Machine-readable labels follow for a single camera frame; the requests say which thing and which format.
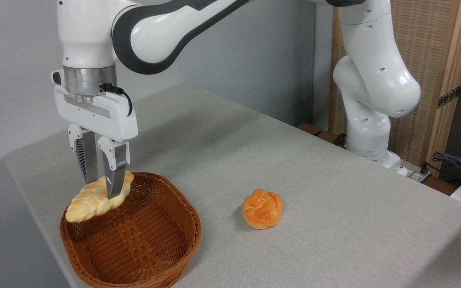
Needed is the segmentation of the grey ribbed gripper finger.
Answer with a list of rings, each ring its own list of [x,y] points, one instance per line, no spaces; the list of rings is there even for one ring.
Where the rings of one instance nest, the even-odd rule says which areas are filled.
[[[102,136],[98,146],[102,151],[108,199],[113,199],[121,193],[126,166],[130,164],[129,143],[114,142]]]
[[[85,183],[98,179],[96,139],[93,131],[75,124],[68,128],[70,148],[75,152]]]

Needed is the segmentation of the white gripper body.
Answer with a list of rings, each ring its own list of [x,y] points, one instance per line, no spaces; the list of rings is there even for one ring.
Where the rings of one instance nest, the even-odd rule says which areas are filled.
[[[72,124],[117,142],[138,135],[136,114],[128,116],[128,101],[122,96],[107,92],[84,103],[60,86],[55,86],[54,96],[59,115]]]

